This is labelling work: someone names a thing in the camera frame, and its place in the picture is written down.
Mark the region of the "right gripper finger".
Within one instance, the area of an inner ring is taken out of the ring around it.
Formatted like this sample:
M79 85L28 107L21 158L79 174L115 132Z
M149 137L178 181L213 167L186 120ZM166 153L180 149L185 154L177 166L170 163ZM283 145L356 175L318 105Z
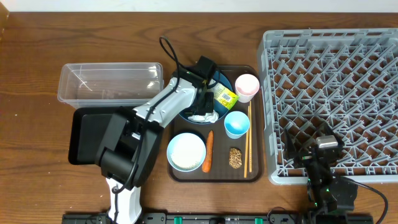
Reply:
M284 137L285 137L285 156L287 159L294 159L296 157L296 148L286 128L284 129Z
M329 125L327 123L323 124L323 128L324 128L324 132L325 132L324 136L334 135L334 137L338 141L338 146L344 146L344 142L333 132L333 130L329 127Z

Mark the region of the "white napkin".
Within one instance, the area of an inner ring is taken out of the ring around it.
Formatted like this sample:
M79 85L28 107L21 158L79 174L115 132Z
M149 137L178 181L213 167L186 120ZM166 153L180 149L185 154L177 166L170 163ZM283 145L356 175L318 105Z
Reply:
M219 114L216 111L212 113L206 113L205 115L193 115L189 116L188 120L194 123L215 123L219 118Z

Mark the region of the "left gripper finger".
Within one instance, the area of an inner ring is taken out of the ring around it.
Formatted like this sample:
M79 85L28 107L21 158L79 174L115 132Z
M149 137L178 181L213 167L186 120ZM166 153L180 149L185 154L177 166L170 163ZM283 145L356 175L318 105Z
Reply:
M195 101L190 107L190 110L193 115L201 115L205 114L205 94L201 93L195 98Z
M214 93L206 92L204 96L204 102L201 109L201 114L206 115L207 113L213 113L214 111Z

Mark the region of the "yellow green snack wrapper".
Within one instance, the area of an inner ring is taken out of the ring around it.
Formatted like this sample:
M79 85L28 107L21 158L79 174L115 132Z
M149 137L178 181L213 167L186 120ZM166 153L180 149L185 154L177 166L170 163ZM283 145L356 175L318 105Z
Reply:
M237 94L221 83L216 83L208 91L214 94L215 101L228 110L230 110L239 99Z

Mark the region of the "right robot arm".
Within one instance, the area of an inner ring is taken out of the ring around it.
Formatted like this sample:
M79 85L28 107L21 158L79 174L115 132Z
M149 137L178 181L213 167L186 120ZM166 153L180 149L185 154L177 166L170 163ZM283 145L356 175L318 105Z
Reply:
M285 155L295 168L305 169L308 199L315 205L302 222L348 223L347 212L354 210L358 186L332 174L330 165L339 159L345 144L328 124L320 129L323 134L307 149L297 149L289 132L284 131Z

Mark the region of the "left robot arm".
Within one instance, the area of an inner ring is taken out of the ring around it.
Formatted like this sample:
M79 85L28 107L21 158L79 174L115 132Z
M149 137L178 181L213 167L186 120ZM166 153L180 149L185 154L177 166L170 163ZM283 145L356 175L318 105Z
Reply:
M111 116L95 156L111 193L112 223L135 223L142 213L141 186L159 153L164 128L182 111L205 114L212 109L216 67L181 67L153 99Z

